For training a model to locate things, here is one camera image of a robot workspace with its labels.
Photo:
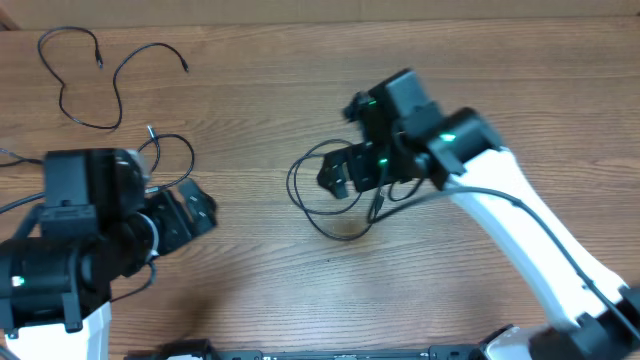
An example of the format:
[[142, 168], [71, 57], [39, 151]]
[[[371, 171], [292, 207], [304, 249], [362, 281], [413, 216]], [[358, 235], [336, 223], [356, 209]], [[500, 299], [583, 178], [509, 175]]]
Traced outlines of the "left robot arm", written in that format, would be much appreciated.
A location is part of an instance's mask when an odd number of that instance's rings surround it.
[[4, 359], [105, 359], [111, 283], [213, 230], [216, 203], [193, 180], [147, 189], [139, 154], [53, 151], [44, 192], [1, 244]]

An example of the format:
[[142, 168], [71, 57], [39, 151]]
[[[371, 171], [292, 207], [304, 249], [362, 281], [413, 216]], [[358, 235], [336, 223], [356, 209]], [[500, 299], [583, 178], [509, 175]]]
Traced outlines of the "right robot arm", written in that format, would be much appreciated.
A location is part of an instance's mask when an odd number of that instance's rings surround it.
[[639, 348], [639, 291], [592, 256], [539, 197], [500, 134], [477, 111], [445, 114], [404, 69], [344, 108], [360, 143], [329, 152], [318, 184], [338, 199], [429, 181], [495, 241], [547, 321], [494, 332], [473, 359], [622, 359]]

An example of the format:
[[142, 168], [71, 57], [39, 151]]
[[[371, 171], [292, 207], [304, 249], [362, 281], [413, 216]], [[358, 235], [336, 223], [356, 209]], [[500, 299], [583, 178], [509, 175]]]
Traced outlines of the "black cable silver plugs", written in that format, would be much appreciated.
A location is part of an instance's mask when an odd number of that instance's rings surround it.
[[[195, 166], [195, 159], [196, 159], [196, 154], [194, 151], [193, 146], [191, 145], [191, 143], [184, 138], [181, 135], [178, 134], [171, 134], [171, 133], [167, 133], [167, 134], [157, 134], [154, 130], [154, 128], [151, 125], [147, 126], [147, 130], [149, 133], [149, 139], [146, 140], [143, 144], [141, 144], [138, 149], [137, 152], [140, 153], [142, 152], [146, 147], [148, 147], [149, 145], [153, 144], [155, 149], [156, 149], [156, 157], [155, 160], [151, 166], [151, 169], [149, 170], [150, 173], [153, 173], [159, 162], [160, 162], [160, 158], [161, 158], [161, 146], [160, 146], [160, 141], [162, 139], [166, 139], [166, 138], [172, 138], [172, 139], [177, 139], [180, 140], [181, 142], [183, 142], [187, 149], [189, 150], [190, 153], [190, 163], [189, 163], [189, 167], [187, 168], [187, 170], [185, 171], [185, 173], [180, 176], [178, 179], [173, 180], [169, 183], [166, 184], [162, 184], [162, 185], [157, 185], [157, 186], [150, 186], [147, 187], [145, 190], [146, 194], [153, 194], [153, 193], [157, 193], [163, 190], [167, 190], [179, 183], [181, 183], [182, 181], [186, 180], [191, 172], [193, 171], [193, 168]], [[13, 166], [18, 166], [18, 165], [22, 165], [22, 164], [33, 164], [33, 165], [42, 165], [43, 161], [41, 159], [37, 159], [37, 158], [26, 158], [23, 157], [21, 155], [18, 155], [14, 152], [11, 152], [5, 148], [1, 149], [1, 153], [8, 156], [9, 158], [11, 158], [11, 161], [8, 162], [2, 162], [1, 163], [1, 167], [2, 168], [9, 168], [9, 167], [13, 167]]]

